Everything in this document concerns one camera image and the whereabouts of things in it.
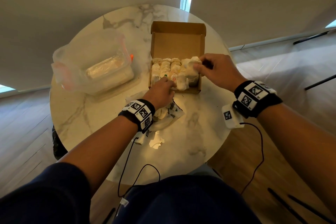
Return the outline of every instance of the plastic packaging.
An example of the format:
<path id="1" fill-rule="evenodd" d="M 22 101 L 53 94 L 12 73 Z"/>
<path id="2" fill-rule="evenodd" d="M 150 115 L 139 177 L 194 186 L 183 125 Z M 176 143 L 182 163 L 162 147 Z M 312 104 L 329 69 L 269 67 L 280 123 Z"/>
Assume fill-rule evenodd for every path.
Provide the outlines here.
<path id="1" fill-rule="evenodd" d="M 81 37 L 57 49 L 52 58 L 56 82 L 67 91 L 97 95 L 134 77 L 125 37 L 114 29 Z"/>

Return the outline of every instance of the dark blue clothing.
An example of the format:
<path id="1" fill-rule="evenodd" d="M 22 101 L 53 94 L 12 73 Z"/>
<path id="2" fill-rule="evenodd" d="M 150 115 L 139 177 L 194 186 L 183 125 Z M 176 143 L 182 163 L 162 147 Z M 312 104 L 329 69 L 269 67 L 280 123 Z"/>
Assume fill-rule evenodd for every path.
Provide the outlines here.
<path id="1" fill-rule="evenodd" d="M 213 176 L 179 175 L 133 188 L 114 223 L 260 223 L 242 197 Z M 0 223 L 89 223 L 83 172 L 56 163 L 0 199 Z"/>

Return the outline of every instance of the open cardboard box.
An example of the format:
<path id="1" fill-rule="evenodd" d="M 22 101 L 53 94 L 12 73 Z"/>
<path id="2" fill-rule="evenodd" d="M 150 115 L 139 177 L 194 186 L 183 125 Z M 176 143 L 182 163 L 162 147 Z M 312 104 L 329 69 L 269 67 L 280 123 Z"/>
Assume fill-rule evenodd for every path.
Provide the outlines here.
<path id="1" fill-rule="evenodd" d="M 207 29 L 203 23 L 153 21 L 150 33 L 152 45 L 150 54 L 152 58 L 178 58 L 190 59 L 194 56 L 204 55 L 205 35 Z M 152 61 L 150 62 L 149 84 L 151 87 Z M 187 90 L 175 90 L 179 93 L 194 93 L 201 91 L 202 77 L 198 84 Z"/>

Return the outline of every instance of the beige wall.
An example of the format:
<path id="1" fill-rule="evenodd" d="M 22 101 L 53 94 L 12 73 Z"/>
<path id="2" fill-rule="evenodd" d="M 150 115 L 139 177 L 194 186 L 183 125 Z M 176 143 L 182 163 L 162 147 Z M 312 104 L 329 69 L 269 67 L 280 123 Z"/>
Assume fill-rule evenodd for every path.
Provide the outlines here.
<path id="1" fill-rule="evenodd" d="M 50 84 L 53 51 L 95 18 L 136 4 L 179 8 L 180 0 L 0 0 L 0 84 Z"/>
<path id="2" fill-rule="evenodd" d="M 192 0 L 190 12 L 233 47 L 323 30 L 336 19 L 336 0 Z"/>

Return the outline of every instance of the marble tabletop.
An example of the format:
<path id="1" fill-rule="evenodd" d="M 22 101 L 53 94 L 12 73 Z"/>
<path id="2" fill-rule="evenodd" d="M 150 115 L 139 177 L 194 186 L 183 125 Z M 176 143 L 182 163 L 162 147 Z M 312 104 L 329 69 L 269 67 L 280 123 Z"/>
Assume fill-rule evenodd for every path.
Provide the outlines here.
<path id="1" fill-rule="evenodd" d="M 139 5 L 121 8 L 99 17 L 83 28 L 74 38 L 78 39 L 102 28 L 114 28 L 122 32 L 129 53 L 134 55 L 135 78 L 116 90 L 98 97 L 79 92 L 67 92 L 53 77 L 50 91 L 50 111 L 55 129 L 69 151 L 87 136 L 114 119 L 126 104 L 125 98 L 148 89 L 151 60 L 151 25 L 153 21 L 177 21 L 205 23 L 183 10 L 165 5 Z M 206 24 L 206 53 L 230 55 L 221 37 Z M 208 161 L 221 147 L 230 130 L 225 127 L 221 107 L 232 103 L 233 93 L 213 85 L 202 78 L 199 94 L 175 94 L 174 100 L 185 112 L 171 126 L 155 133 L 154 141 L 134 145 L 122 184 L 133 184 L 145 164 L 154 165 L 161 179 L 172 175 L 187 174 Z M 151 147 L 153 142 L 163 142 Z M 130 144 L 107 177 L 119 182 Z M 154 168 L 147 166 L 141 172 L 137 184 L 158 180 Z"/>

